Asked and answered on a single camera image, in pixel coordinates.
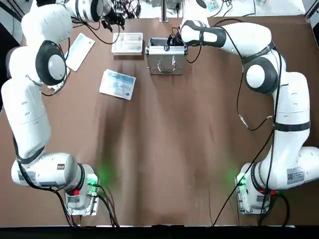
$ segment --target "package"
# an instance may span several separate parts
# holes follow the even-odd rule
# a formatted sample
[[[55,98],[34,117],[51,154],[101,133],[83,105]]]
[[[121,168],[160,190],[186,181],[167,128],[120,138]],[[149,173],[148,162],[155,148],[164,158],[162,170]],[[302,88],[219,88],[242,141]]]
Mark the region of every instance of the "package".
[[[99,92],[130,100],[133,94],[135,79],[135,77],[107,69],[104,71]]]

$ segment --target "cable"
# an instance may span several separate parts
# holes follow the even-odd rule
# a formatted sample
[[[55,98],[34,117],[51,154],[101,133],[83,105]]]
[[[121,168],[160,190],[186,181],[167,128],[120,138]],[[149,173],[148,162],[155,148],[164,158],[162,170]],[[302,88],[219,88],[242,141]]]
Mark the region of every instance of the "cable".
[[[214,223],[212,226],[215,226],[220,214],[222,213],[223,209],[225,208],[227,202],[229,201],[230,197],[233,195],[233,193],[236,191],[237,187],[239,186],[241,180],[245,177],[246,173],[249,171],[249,169],[251,168],[251,166],[254,164],[254,162],[256,161],[256,159],[258,158],[259,154],[264,150],[264,148],[266,147],[267,143],[269,142],[271,136],[273,135],[274,130],[271,131],[270,135],[268,136],[266,142],[264,143],[264,145],[262,146],[262,148],[259,150],[259,152],[257,153],[256,157],[253,159],[253,161],[250,163],[249,167],[247,168],[247,170],[245,171],[244,175],[241,177],[241,179],[238,181],[238,183],[236,184],[235,188],[233,189],[233,191],[231,192],[231,194],[228,196],[228,198],[226,199],[224,205],[222,206],[220,212],[218,213]]]
[[[99,26],[98,26],[98,28],[94,28],[94,27],[92,27],[90,24],[88,24],[88,26],[92,29],[92,30],[99,30],[100,29],[100,26],[101,26],[101,22],[99,21]]]
[[[65,61],[68,59],[69,57],[69,52],[70,52],[70,37],[68,39],[68,53],[66,54],[66,57],[65,57]]]
[[[199,52],[198,52],[198,54],[197,54],[195,60],[189,61],[189,60],[186,58],[186,61],[187,61],[189,64],[193,64],[193,63],[198,59],[198,57],[199,57],[199,55],[200,55],[200,51],[201,51],[201,45],[200,45],[200,47],[199,47]]]
[[[208,186],[208,206],[209,206],[210,223],[213,225],[213,219],[211,218],[211,208],[210,208],[210,185]]]
[[[81,26],[84,26],[84,24],[80,24],[78,26],[73,26],[73,28],[77,28],[77,27],[81,27]]]
[[[183,0],[181,0],[181,17],[183,18],[184,17],[184,4],[183,4]]]
[[[228,19],[223,19],[223,20],[220,20],[218,21],[217,23],[214,24],[214,26],[222,23],[222,22],[225,22],[225,21],[237,21],[237,22],[244,22],[242,20],[239,20],[239,19],[236,19],[236,18],[228,18]],[[224,31],[227,33],[227,35],[229,36],[229,39],[232,41],[230,35],[228,34],[228,32],[224,29]],[[234,42],[232,41],[234,47],[236,48],[236,51],[238,53],[238,55],[242,58],[241,54],[239,53],[237,47],[235,46]],[[242,72],[242,75],[241,75],[241,79],[240,79],[240,85],[239,85],[239,89],[238,89],[238,93],[237,93],[237,99],[236,99],[236,110],[237,110],[237,114],[240,118],[240,120],[244,123],[244,125],[247,127],[247,129],[249,129],[250,131],[256,131],[257,129],[259,129],[268,119],[272,118],[272,116],[267,116],[256,128],[249,128],[249,126],[247,125],[247,123],[245,122],[244,118],[241,116],[241,114],[239,113],[239,110],[238,110],[238,101],[239,101],[239,94],[240,94],[240,90],[241,90],[241,86],[242,86],[242,83],[243,83],[243,78],[244,78],[244,71]]]
[[[221,12],[221,10],[223,9],[223,6],[224,6],[224,1],[222,2],[221,6],[220,6],[219,11],[215,15],[213,15],[211,17],[217,16]]]
[[[318,0],[316,0],[312,5],[311,7],[308,9],[308,11],[304,14],[304,16],[306,16],[311,10],[312,8],[314,7],[314,5],[317,3]]]
[[[289,205],[288,199],[283,194],[279,193],[277,197],[282,198],[286,204],[286,217],[285,217],[284,223],[282,224],[282,227],[285,227],[287,226],[287,223],[290,219],[290,205]]]
[[[104,205],[105,205],[106,208],[108,209],[111,223],[114,224],[117,228],[119,228],[120,225],[115,221],[114,216],[113,216],[113,214],[111,213],[111,209],[110,209],[110,206],[109,206],[108,202],[105,201],[105,199],[104,199],[102,196],[100,196],[100,195],[98,196],[98,198],[102,200],[102,202],[104,203]]]
[[[12,16],[12,37],[14,37],[14,16]]]
[[[242,86],[242,83],[243,83],[243,78],[244,78],[244,71],[243,71],[242,74],[241,74],[240,85],[239,85],[239,89],[238,89],[238,93],[237,93],[236,111],[237,111],[237,114],[238,114],[240,120],[244,123],[244,125],[246,126],[246,128],[247,128],[248,130],[250,130],[250,131],[256,131],[256,130],[258,130],[268,119],[272,118],[272,116],[267,116],[256,128],[250,128],[250,127],[248,126],[248,124],[246,123],[246,121],[245,121],[244,118],[241,116],[241,114],[239,113],[239,110],[238,110],[239,94],[240,94],[241,86]]]
[[[253,2],[254,2],[254,13],[246,14],[246,15],[243,15],[243,16],[256,15],[256,4],[255,4],[255,0],[253,0]]]
[[[114,43],[118,40],[118,38],[119,38],[119,35],[120,35],[120,25],[118,25],[118,27],[119,27],[118,36],[117,36],[116,39],[115,39],[113,42],[111,42],[111,43],[103,41],[100,37],[98,37],[98,35],[97,35],[90,27],[88,27],[88,28],[89,28],[89,30],[96,36],[96,38],[98,38],[101,42],[103,42],[104,44],[107,44],[107,45],[112,45],[112,44],[114,44]]]
[[[16,144],[16,141],[15,141],[15,138],[13,136],[13,145],[14,145],[14,150],[15,150],[15,155],[17,158],[20,158],[19,154],[18,154],[18,149],[17,149],[17,144]],[[55,190],[53,190],[52,188],[40,188],[36,185],[34,185],[34,183],[32,183],[32,181],[30,180],[28,174],[25,172],[24,168],[22,167],[22,165],[18,162],[18,166],[19,166],[19,169],[20,169],[20,172],[21,172],[21,175],[23,177],[23,179],[26,181],[26,183],[31,187],[31,188],[34,188],[34,189],[37,189],[37,190],[41,190],[41,191],[48,191],[48,192],[52,192],[54,193],[60,200],[60,203],[61,203],[61,206],[62,206],[62,209],[63,209],[63,212],[64,212],[64,215],[65,215],[65,218],[69,224],[70,227],[73,227],[73,228],[78,228],[78,226],[76,224],[71,224],[70,223],[70,218],[69,218],[69,215],[67,213],[67,210],[65,208],[65,205],[64,205],[64,202],[63,202],[63,199],[61,197],[61,195],[56,192]]]
[[[276,118],[277,118],[278,99],[279,99],[279,93],[280,93],[280,87],[281,87],[280,81],[281,81],[281,71],[282,71],[281,54],[280,54],[280,52],[278,51],[278,49],[276,47],[274,49],[277,51],[277,54],[278,54],[278,57],[279,57],[279,79],[278,79],[278,87],[277,87],[277,93],[276,93],[275,112],[274,112],[274,117],[273,117],[273,127],[274,127],[274,125],[276,123]],[[273,137],[273,140],[272,140],[271,156],[270,156],[269,171],[268,171],[268,176],[267,176],[267,181],[266,181],[265,196],[264,196],[264,199],[263,199],[263,204],[262,204],[261,209],[260,209],[260,220],[259,220],[259,223],[258,223],[259,226],[261,226],[261,223],[263,221],[263,218],[262,218],[263,208],[264,208],[264,205],[265,205],[266,198],[267,198],[267,196],[269,194],[269,192],[268,192],[269,191],[268,183],[269,183],[271,168],[272,168],[272,165],[273,165],[274,145],[275,145],[275,132],[274,132],[274,137]]]
[[[236,205],[237,205],[237,220],[238,220],[238,226],[240,227],[238,202],[236,202]]]
[[[114,44],[117,40],[118,40],[118,38],[119,38],[119,35],[120,35],[120,25],[119,24],[117,24],[118,25],[118,28],[119,28],[119,32],[118,32],[118,36],[116,37],[116,39],[113,41],[113,42],[111,42],[111,43],[109,43],[109,42],[105,42],[105,41],[103,41],[93,30],[96,30],[95,28],[93,28],[92,26],[90,26],[88,23],[86,23],[86,22],[81,22],[79,19],[77,19],[76,17],[71,17],[73,20],[76,20],[76,22],[74,22],[74,21],[72,21],[73,23],[75,23],[75,24],[77,24],[77,23],[81,23],[81,24],[84,24],[85,26],[87,26],[87,28],[96,36],[96,38],[98,38],[101,42],[103,42],[104,44],[107,44],[107,45],[112,45],[112,44]]]
[[[13,8],[14,9],[14,11],[16,12],[16,14],[18,14],[19,15],[19,17],[20,17],[20,19],[22,19],[22,15],[21,15],[21,13],[12,5],[12,3],[11,2],[9,2],[8,0],[7,0],[7,2],[10,4],[10,6],[11,6],[11,9]]]
[[[229,5],[228,5],[227,7],[229,7],[229,6],[230,6],[230,9],[227,10],[227,11],[224,13],[223,16],[226,16],[226,14],[227,14],[231,9],[233,9],[233,4],[231,3],[231,1],[229,2]]]
[[[111,204],[111,207],[112,207],[112,209],[113,209],[113,215],[114,215],[114,218],[115,218],[115,220],[117,221],[117,217],[116,217],[116,214],[115,214],[115,204],[114,204],[114,198],[113,198],[113,195],[112,195],[112,193],[111,193],[110,189],[109,189],[108,187],[106,187],[106,188],[107,188],[107,190],[108,190],[108,192],[109,192],[109,194],[110,194],[110,196],[111,196],[111,199],[112,199],[111,201],[110,201],[110,198],[108,197],[108,195],[106,194],[106,192],[105,192],[104,188],[103,188],[101,185],[97,185],[97,187],[99,187],[99,188],[101,188],[101,189],[102,189],[102,191],[103,191],[103,193],[104,193],[104,195],[105,195],[105,197],[106,197],[107,201]]]
[[[66,57],[65,57],[65,62],[66,62],[66,60],[68,59],[68,56],[69,56],[69,52],[70,52],[70,37],[68,38],[68,52],[66,53]],[[60,50],[61,50],[61,52],[62,52],[62,55],[64,56],[64,53],[63,53],[63,50],[62,50],[62,47],[61,47],[61,45],[59,44],[58,45],[59,46],[59,48],[60,48]],[[46,93],[43,93],[43,92],[41,92],[41,94],[42,95],[44,95],[44,96],[47,96],[47,97],[50,97],[50,96],[54,96],[54,95],[56,95],[59,91],[61,91],[62,90],[62,88],[65,86],[65,83],[66,83],[66,80],[68,79],[68,77],[69,76],[66,76],[65,77],[65,80],[63,80],[63,84],[62,84],[62,86],[60,87],[60,88],[58,88],[57,90],[55,90],[54,92],[52,92],[51,94],[46,94]]]
[[[227,18],[227,19],[222,19],[218,22],[216,22],[213,26],[217,26],[218,24],[222,23],[222,22],[225,22],[225,21],[237,21],[237,22],[244,22],[242,20],[239,20],[237,18]]]
[[[22,9],[19,7],[19,5],[16,3],[16,1],[13,0],[13,2],[14,2],[14,4],[19,8],[19,10],[22,12],[22,14],[25,15],[24,12],[22,11]]]

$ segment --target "label sticker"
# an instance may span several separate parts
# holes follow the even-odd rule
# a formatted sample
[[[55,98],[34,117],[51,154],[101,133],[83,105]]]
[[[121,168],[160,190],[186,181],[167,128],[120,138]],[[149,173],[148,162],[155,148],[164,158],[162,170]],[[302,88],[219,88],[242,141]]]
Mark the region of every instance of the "label sticker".
[[[64,163],[58,163],[58,166],[56,167],[57,170],[63,170],[64,169]]]
[[[68,197],[68,203],[79,203],[79,202],[80,202],[79,196]]]
[[[301,167],[287,169],[287,185],[302,182],[305,179],[305,170]]]
[[[256,201],[259,202],[259,203],[262,203],[264,201],[264,196],[257,195]]]
[[[26,173],[27,173],[27,175],[28,175],[28,178],[29,178],[31,181],[35,181],[35,172],[30,171],[30,172],[26,172]],[[18,176],[19,176],[19,180],[20,180],[20,181],[24,181],[24,178],[23,178],[23,176],[22,176],[22,174],[21,174],[20,171],[18,171]]]

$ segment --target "qr code label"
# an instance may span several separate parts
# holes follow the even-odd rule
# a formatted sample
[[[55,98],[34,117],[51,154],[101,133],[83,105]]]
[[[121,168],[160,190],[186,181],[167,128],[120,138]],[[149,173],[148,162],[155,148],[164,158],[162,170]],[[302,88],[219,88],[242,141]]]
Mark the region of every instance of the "qr code label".
[[[287,185],[302,182],[305,179],[305,171],[301,167],[287,169]]]
[[[288,181],[289,180],[293,180],[294,179],[294,174],[293,173],[289,173],[288,175],[287,175],[287,177],[288,177]]]

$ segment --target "black cable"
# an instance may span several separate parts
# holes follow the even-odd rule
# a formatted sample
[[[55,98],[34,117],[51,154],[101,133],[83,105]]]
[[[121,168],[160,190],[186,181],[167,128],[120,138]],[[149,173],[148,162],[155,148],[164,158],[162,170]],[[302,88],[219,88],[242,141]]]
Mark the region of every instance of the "black cable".
[[[274,49],[277,51],[277,54],[279,56],[279,79],[278,79],[278,87],[277,87],[277,93],[276,93],[275,112],[274,112],[274,117],[273,117],[273,127],[274,127],[274,125],[276,123],[276,118],[277,118],[278,99],[279,99],[279,92],[280,92],[280,87],[281,87],[281,85],[280,85],[281,68],[282,68],[281,54],[280,54],[280,52],[278,51],[278,49],[276,47]],[[273,136],[273,140],[272,140],[272,146],[271,146],[271,156],[270,156],[269,171],[268,171],[268,176],[267,176],[267,181],[266,181],[265,196],[264,196],[264,199],[263,199],[263,204],[262,204],[261,209],[260,209],[260,220],[259,220],[259,223],[258,223],[259,226],[261,226],[261,223],[263,221],[263,218],[262,218],[263,208],[264,208],[264,205],[265,205],[265,202],[266,202],[266,198],[267,198],[267,196],[269,194],[269,192],[268,192],[269,191],[268,183],[269,183],[271,168],[272,168],[272,165],[273,165],[274,145],[275,145],[275,132],[274,132],[274,136]]]
[[[13,142],[14,142],[14,150],[15,150],[15,154],[16,156],[18,157],[18,151],[17,151],[17,146],[16,146],[16,143],[15,143],[15,138],[13,136]],[[23,177],[23,179],[26,181],[26,183],[33,189],[37,189],[37,190],[41,190],[41,191],[48,191],[48,192],[52,192],[54,193],[60,200],[60,203],[61,203],[61,206],[62,206],[62,209],[63,209],[63,212],[64,212],[64,215],[65,215],[65,218],[69,224],[70,227],[73,227],[73,228],[78,228],[78,226],[76,224],[71,224],[70,223],[70,219],[69,219],[69,215],[67,213],[67,210],[65,208],[65,205],[64,205],[64,202],[63,202],[63,199],[61,197],[61,195],[58,193],[58,192],[55,192],[55,190],[51,189],[51,188],[40,188],[36,185],[34,185],[34,183],[32,183],[32,181],[30,180],[28,174],[25,172],[24,168],[22,167],[22,165],[20,163],[18,163],[18,166],[19,166],[19,169],[20,169],[20,172],[21,172],[21,175]]]
[[[20,21],[21,21],[21,19],[22,19],[22,15],[21,15],[21,13],[17,10],[17,9],[15,9],[15,7],[12,5],[12,3],[11,2],[9,2],[8,0],[7,0],[7,2],[10,4],[10,6],[11,6],[11,8],[13,8],[14,9],[14,11],[16,12],[16,14],[18,14],[19,15],[19,17],[20,17]]]
[[[0,1],[0,8],[5,10],[8,14],[13,16],[15,19],[17,19],[19,22],[21,22],[21,16],[12,10],[12,7],[9,8],[6,4],[4,4],[2,1]]]
[[[14,16],[12,16],[12,37],[14,37]]]
[[[211,208],[210,208],[210,185],[208,186],[208,206],[209,206],[210,223],[213,225],[213,219],[211,218]]]
[[[220,20],[218,21],[217,23],[214,24],[214,26],[222,23],[222,22],[225,22],[225,21],[238,21],[238,22],[244,22],[242,20],[239,20],[239,19],[236,19],[236,18],[228,18],[228,19],[223,19],[223,20]],[[229,39],[232,41],[238,55],[242,58],[241,54],[239,53],[237,47],[235,46],[232,38],[230,37],[229,33],[226,31],[225,28],[223,28],[224,31],[227,33],[227,35],[229,36]],[[240,94],[240,90],[241,90],[241,86],[242,86],[242,82],[243,82],[243,78],[244,78],[244,72],[242,72],[242,75],[241,75],[241,79],[240,79],[240,85],[239,85],[239,89],[238,89],[238,93],[237,93],[237,100],[236,100],[236,110],[237,110],[237,114],[238,116],[240,117],[240,119],[243,121],[243,123],[246,125],[246,127],[250,130],[250,131],[256,131],[257,129],[259,129],[268,119],[271,118],[271,116],[268,116],[266,117],[256,128],[249,128],[248,125],[246,124],[246,122],[244,121],[244,118],[241,116],[241,114],[239,113],[239,110],[238,110],[238,100],[239,100],[239,94]]]
[[[193,64],[193,63],[198,59],[198,57],[199,57],[199,55],[200,55],[200,51],[201,51],[201,45],[200,45],[200,47],[199,47],[199,52],[198,52],[198,54],[197,54],[195,60],[189,61],[189,60],[186,58],[186,61],[187,61],[189,64]]]
[[[243,78],[244,78],[244,72],[242,72],[241,74],[241,79],[240,79],[240,85],[239,85],[239,89],[238,89],[238,93],[237,93],[237,99],[236,99],[236,111],[237,114],[240,118],[240,120],[245,124],[246,128],[250,131],[256,131],[258,130],[268,119],[272,118],[272,116],[268,116],[266,117],[256,128],[250,128],[247,123],[245,122],[244,118],[242,117],[242,115],[239,113],[239,109],[238,109],[238,101],[239,101],[239,94],[240,94],[240,89],[243,83]]]
[[[81,26],[84,26],[84,24],[80,24],[78,26],[73,26],[73,28],[77,28],[77,27],[81,27]]]
[[[230,2],[230,9],[229,10],[227,10],[225,13],[224,13],[224,15],[223,16],[226,16],[226,14],[231,10],[231,9],[233,9],[233,4]]]
[[[214,26],[217,26],[218,24],[220,24],[220,23],[222,23],[222,22],[225,22],[225,21],[237,21],[237,22],[244,22],[244,21],[239,20],[239,19],[237,19],[237,18],[227,18],[227,19],[222,19],[222,20],[220,20],[220,21],[216,22],[216,23],[214,24]]]
[[[184,4],[183,4],[183,1],[184,1],[184,0],[181,0],[181,14],[182,14],[181,17],[184,17]]]
[[[308,11],[304,14],[304,16],[306,16],[308,14],[308,12],[310,12],[312,10],[312,8],[314,7],[314,5],[317,3],[318,0],[316,0],[311,7],[308,9]]]
[[[119,35],[120,35],[120,25],[119,24],[117,24],[118,25],[118,28],[119,28],[119,32],[118,32],[118,36],[116,37],[116,39],[112,42],[112,43],[109,43],[109,42],[105,42],[105,41],[103,41],[92,29],[94,29],[92,26],[90,26],[88,23],[86,23],[86,22],[81,22],[79,19],[77,19],[76,17],[71,17],[73,20],[76,20],[76,22],[73,22],[73,23],[81,23],[81,24],[84,24],[85,26],[87,26],[87,28],[96,36],[96,38],[98,38],[101,42],[103,42],[104,44],[107,44],[107,45],[112,45],[112,44],[114,44],[117,40],[118,40],[118,38],[119,38]]]
[[[223,9],[223,6],[224,6],[224,1],[222,2],[221,6],[220,6],[219,11],[215,15],[213,15],[211,17],[217,16],[221,12],[221,10]]]
[[[109,211],[109,215],[110,215],[110,220],[111,220],[111,223],[114,223],[115,224],[115,226],[117,227],[117,228],[119,228],[120,227],[120,225],[118,224],[118,223],[116,223],[116,221],[115,221],[115,219],[114,219],[114,216],[113,216],[113,214],[111,213],[111,209],[110,209],[110,206],[109,206],[109,204],[108,204],[108,202],[107,201],[105,201],[105,199],[102,197],[102,196],[98,196],[99,197],[99,199],[101,199],[102,200],[102,202],[104,203],[104,205],[106,206],[106,208],[108,209],[108,211]]]
[[[137,18],[140,18],[140,14],[141,14],[140,0],[138,0],[138,4],[136,5],[135,9],[134,9],[134,11],[135,11],[135,16],[136,16]]]
[[[237,205],[237,220],[238,220],[238,226],[240,227],[238,202],[236,202],[236,205]]]
[[[20,8],[20,6],[16,3],[16,1],[15,1],[15,0],[12,0],[12,1],[13,1],[14,4],[19,8],[19,10],[22,12],[22,14],[25,15],[24,12],[22,11],[22,9]]]
[[[89,29],[89,30],[96,36],[96,38],[98,38],[101,42],[103,42],[104,44],[107,44],[107,45],[112,45],[112,44],[114,44],[114,43],[118,40],[118,38],[119,38],[119,35],[120,35],[120,25],[118,25],[118,27],[119,27],[118,36],[117,36],[116,39],[115,39],[113,42],[111,42],[111,43],[103,41],[100,37],[98,37],[98,35],[97,35],[90,27],[88,27],[88,29]]]
[[[282,198],[286,204],[286,217],[285,217],[284,223],[282,224],[282,227],[285,227],[287,226],[287,223],[290,219],[290,205],[289,205],[288,199],[283,194],[279,193],[277,197]]]
[[[88,24],[88,26],[89,26],[92,30],[97,31],[97,30],[99,30],[99,29],[100,29],[101,22],[99,21],[99,26],[98,26],[97,28],[92,27],[90,24]]]
[[[65,61],[68,59],[68,56],[69,56],[70,44],[71,44],[71,43],[70,43],[70,37],[69,37],[69,38],[68,38],[68,52],[66,53],[66,57],[65,57],[65,59],[64,59]],[[62,50],[61,45],[59,44],[58,46],[59,46],[59,48],[60,48],[60,51],[62,52],[62,55],[64,56],[64,52],[63,52],[63,50]],[[62,88],[65,86],[65,83],[66,83],[66,80],[68,79],[68,77],[69,77],[69,76],[66,76],[66,77],[65,77],[65,80],[63,80],[63,81],[64,81],[64,84],[63,84],[59,89],[57,89],[56,91],[52,92],[51,94],[46,94],[46,93],[43,93],[43,92],[41,92],[41,94],[44,95],[44,96],[47,96],[47,97],[56,95],[56,94],[57,94],[59,91],[61,91]]]
[[[117,220],[117,216],[116,216],[116,213],[115,213],[114,198],[113,198],[113,195],[112,195],[110,189],[108,187],[106,187],[108,192],[109,192],[109,194],[110,194],[110,196],[111,196],[111,200],[110,200],[110,198],[108,197],[107,193],[105,192],[104,188],[101,185],[96,185],[96,186],[102,189],[102,191],[103,191],[103,193],[105,195],[106,201],[111,204],[111,207],[112,207],[112,210],[113,210],[113,216],[114,216],[115,222],[117,223],[118,220]]]
[[[266,142],[264,143],[264,145],[262,146],[262,148],[259,150],[259,152],[257,153],[256,157],[253,159],[253,161],[250,163],[249,167],[247,168],[247,170],[245,171],[244,175],[241,177],[241,179],[238,181],[238,183],[236,184],[235,188],[233,189],[233,191],[231,192],[231,194],[228,196],[228,198],[226,199],[224,205],[222,206],[220,212],[218,213],[213,226],[215,226],[220,214],[222,213],[223,209],[225,208],[227,202],[229,201],[230,197],[233,195],[233,193],[236,191],[237,187],[239,186],[239,184],[241,183],[241,180],[245,177],[246,173],[249,171],[249,169],[251,168],[251,166],[254,164],[254,162],[256,161],[256,159],[258,158],[259,154],[264,150],[264,148],[266,147],[268,141],[270,140],[271,136],[273,135],[274,131],[271,130],[270,135],[268,136]]]
[[[122,7],[123,7],[124,11],[126,12],[126,14],[129,16],[130,12],[126,8],[126,1],[125,0],[119,0],[119,3],[122,5]]]
[[[70,52],[70,37],[68,38],[68,53],[66,54],[66,57],[65,57],[65,61],[68,59],[69,57],[69,52]]]
[[[246,14],[246,15],[243,15],[243,16],[256,15],[256,4],[255,4],[255,0],[253,0],[253,2],[254,2],[254,13]]]

